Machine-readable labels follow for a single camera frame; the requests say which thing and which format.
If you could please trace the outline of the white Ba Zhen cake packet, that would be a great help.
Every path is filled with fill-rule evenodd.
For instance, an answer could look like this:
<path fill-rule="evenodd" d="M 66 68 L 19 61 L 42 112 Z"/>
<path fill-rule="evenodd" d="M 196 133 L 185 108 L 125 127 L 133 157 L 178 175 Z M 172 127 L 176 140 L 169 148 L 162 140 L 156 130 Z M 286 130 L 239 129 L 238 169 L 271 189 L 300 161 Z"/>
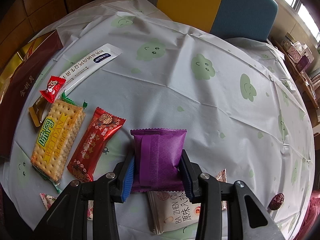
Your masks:
<path fill-rule="evenodd" d="M 147 192 L 153 218 L 152 233 L 174 239 L 195 238 L 201 205 L 193 204 L 180 183 Z"/>

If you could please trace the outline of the tissue box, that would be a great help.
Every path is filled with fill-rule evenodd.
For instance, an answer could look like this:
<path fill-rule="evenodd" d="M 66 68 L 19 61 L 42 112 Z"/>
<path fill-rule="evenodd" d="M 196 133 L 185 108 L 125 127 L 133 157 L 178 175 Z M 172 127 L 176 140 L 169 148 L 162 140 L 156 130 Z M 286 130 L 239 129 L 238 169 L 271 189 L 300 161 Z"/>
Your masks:
<path fill-rule="evenodd" d="M 299 60 L 302 58 L 302 55 L 297 50 L 297 48 L 294 46 L 294 41 L 295 41 L 295 39 L 289 33 L 286 33 L 285 37 L 283 38 L 283 40 L 281 42 L 281 46 L 289 54 L 289 56 L 292 58 L 293 62 L 298 63 Z"/>

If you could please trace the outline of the pale cloud-print tablecloth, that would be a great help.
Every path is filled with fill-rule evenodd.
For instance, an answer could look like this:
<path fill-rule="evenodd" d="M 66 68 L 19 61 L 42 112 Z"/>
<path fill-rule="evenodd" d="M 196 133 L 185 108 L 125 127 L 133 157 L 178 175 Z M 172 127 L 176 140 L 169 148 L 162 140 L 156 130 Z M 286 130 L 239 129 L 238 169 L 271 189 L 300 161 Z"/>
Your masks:
<path fill-rule="evenodd" d="M 110 43 L 122 54 L 70 93 L 88 103 L 78 139 L 97 107 L 126 120 L 95 178 L 122 161 L 132 129 L 186 129 L 184 148 L 204 172 L 226 170 L 228 182 L 244 181 L 264 206 L 283 193 L 284 204 L 271 216 L 286 239 L 295 238 L 311 196 L 315 148 L 306 106 L 276 49 L 173 22 L 147 0 L 98 0 L 42 32 L 51 30 L 63 48 L 30 91 L 11 158 L 1 163 L 1 185 L 31 228 L 46 211 L 40 194 L 56 189 L 30 163 L 37 132 L 28 107 L 52 75 Z"/>

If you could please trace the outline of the red gift box gold interior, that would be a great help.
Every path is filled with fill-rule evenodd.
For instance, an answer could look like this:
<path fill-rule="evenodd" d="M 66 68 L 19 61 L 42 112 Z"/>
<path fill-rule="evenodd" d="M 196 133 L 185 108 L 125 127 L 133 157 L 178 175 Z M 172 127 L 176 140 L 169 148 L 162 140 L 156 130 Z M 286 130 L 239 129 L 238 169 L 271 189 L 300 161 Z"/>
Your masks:
<path fill-rule="evenodd" d="M 1 158 L 10 158 L 25 101 L 47 61 L 62 48 L 59 35 L 53 30 L 23 46 L 7 64 L 12 73 L 1 88 Z"/>

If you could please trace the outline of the pink garment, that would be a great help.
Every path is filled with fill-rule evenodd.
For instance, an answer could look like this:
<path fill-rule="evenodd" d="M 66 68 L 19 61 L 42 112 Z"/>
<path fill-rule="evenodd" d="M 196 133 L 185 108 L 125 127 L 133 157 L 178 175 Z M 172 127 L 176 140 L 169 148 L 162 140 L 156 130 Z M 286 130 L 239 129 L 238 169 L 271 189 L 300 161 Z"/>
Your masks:
<path fill-rule="evenodd" d="M 319 190 L 312 191 L 302 226 L 296 239 L 303 239 L 319 216 Z"/>

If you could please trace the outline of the dark red jujube date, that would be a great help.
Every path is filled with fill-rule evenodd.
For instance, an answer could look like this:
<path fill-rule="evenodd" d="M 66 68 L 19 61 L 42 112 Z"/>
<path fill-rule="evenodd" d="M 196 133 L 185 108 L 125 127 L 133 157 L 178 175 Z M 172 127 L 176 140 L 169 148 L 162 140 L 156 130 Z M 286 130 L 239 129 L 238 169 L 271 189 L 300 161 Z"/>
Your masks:
<path fill-rule="evenodd" d="M 276 211 L 281 208 L 285 200 L 285 196 L 283 193 L 276 194 L 270 201 L 268 208 L 271 211 Z"/>

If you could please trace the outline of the window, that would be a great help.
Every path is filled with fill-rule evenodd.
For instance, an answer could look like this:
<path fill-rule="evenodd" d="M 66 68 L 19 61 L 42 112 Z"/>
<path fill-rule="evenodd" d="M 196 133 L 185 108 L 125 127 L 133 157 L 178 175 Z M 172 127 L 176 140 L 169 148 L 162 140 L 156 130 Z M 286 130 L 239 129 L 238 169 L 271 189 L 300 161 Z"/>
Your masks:
<path fill-rule="evenodd" d="M 302 0 L 284 0 L 301 18 L 307 28 L 310 30 L 310 33 L 313 35 L 317 43 L 319 42 L 319 27 L 315 22 L 313 16 L 302 3 Z"/>

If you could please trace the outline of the purple small box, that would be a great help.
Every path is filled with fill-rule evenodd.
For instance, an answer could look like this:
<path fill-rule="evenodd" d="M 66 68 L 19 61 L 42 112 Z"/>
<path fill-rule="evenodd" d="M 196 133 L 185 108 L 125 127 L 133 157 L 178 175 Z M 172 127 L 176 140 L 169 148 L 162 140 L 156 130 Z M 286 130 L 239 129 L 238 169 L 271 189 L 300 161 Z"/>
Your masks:
<path fill-rule="evenodd" d="M 296 68 L 299 72 L 305 71 L 310 66 L 310 60 L 306 55 L 303 55 L 296 64 Z"/>

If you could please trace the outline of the green yellow soda cracker pack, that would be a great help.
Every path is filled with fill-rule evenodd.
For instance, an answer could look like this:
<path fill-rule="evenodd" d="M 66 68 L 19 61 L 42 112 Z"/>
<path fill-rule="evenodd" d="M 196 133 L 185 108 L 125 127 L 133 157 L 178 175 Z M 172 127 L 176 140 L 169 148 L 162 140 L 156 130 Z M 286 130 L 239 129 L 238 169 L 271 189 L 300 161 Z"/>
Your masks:
<path fill-rule="evenodd" d="M 86 116 L 86 107 L 86 102 L 78 106 L 68 98 L 55 100 L 35 142 L 30 162 L 58 193 L 67 158 Z"/>

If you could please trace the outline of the purple snack packet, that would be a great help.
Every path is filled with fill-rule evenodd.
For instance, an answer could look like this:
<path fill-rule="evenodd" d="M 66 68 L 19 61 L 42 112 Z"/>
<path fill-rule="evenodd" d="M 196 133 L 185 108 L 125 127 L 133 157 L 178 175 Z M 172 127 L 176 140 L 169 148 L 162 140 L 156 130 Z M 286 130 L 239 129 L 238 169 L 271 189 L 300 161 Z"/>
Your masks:
<path fill-rule="evenodd" d="M 132 192 L 182 191 L 178 165 L 187 130 L 132 129 L 135 171 Z"/>

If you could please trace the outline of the red gold candy bar packet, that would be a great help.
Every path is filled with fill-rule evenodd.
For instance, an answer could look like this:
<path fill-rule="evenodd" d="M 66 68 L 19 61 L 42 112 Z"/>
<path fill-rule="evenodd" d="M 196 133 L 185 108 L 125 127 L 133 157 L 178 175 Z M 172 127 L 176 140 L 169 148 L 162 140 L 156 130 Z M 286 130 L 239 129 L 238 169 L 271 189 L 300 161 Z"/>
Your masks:
<path fill-rule="evenodd" d="M 67 165 L 67 170 L 82 183 L 93 181 L 93 173 L 107 142 L 125 121 L 97 107 Z"/>

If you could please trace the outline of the small red candy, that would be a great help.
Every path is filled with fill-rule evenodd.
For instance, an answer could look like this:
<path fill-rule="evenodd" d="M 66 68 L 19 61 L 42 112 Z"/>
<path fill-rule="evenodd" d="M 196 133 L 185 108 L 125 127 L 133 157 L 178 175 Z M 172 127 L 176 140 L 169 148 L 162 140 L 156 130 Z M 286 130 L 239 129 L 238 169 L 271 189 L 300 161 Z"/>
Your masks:
<path fill-rule="evenodd" d="M 49 102 L 54 103 L 59 90 L 65 84 L 66 79 L 59 76 L 51 76 L 45 90 L 40 90 L 41 95 Z"/>

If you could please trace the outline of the wooden side table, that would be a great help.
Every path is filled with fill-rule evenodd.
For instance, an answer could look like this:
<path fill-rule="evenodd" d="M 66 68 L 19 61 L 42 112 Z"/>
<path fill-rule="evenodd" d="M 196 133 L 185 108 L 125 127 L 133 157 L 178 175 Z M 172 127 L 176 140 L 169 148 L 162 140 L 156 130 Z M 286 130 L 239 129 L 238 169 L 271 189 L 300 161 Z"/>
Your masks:
<path fill-rule="evenodd" d="M 318 123 L 317 119 L 317 110 L 319 109 L 318 102 L 316 100 L 315 90 L 311 84 L 311 80 L 308 78 L 305 72 L 299 72 L 296 64 L 292 61 L 289 54 L 284 50 L 284 48 L 280 45 L 278 41 L 276 41 L 272 36 L 270 37 L 271 43 L 278 48 L 284 54 L 284 63 L 287 67 L 290 75 L 292 76 L 296 86 L 302 92 L 302 98 L 306 105 L 306 109 L 310 116 L 312 122 Z"/>

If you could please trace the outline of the long white gold sachet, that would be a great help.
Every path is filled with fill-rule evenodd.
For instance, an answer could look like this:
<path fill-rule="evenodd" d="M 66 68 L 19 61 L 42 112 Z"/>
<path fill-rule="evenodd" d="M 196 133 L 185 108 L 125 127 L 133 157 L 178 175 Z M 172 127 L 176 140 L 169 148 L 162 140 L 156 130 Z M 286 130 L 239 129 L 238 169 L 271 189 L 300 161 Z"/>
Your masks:
<path fill-rule="evenodd" d="M 66 79 L 66 82 L 59 90 L 55 99 L 58 99 L 62 94 L 67 96 L 87 77 L 122 53 L 123 51 L 120 48 L 107 43 L 72 64 L 70 68 L 59 76 Z M 49 102 L 40 95 L 36 102 L 29 108 L 29 113 L 35 127 L 40 127 L 42 124 L 43 112 L 48 103 Z"/>

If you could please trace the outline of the grey yellow blue chair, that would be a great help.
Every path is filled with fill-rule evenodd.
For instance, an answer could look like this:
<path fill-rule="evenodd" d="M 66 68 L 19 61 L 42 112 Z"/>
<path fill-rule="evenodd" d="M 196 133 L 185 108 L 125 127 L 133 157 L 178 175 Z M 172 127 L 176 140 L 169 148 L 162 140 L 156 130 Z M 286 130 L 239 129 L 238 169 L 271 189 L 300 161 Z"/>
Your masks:
<path fill-rule="evenodd" d="M 222 39 L 266 41 L 276 19 L 274 0 L 148 0 L 168 18 Z"/>

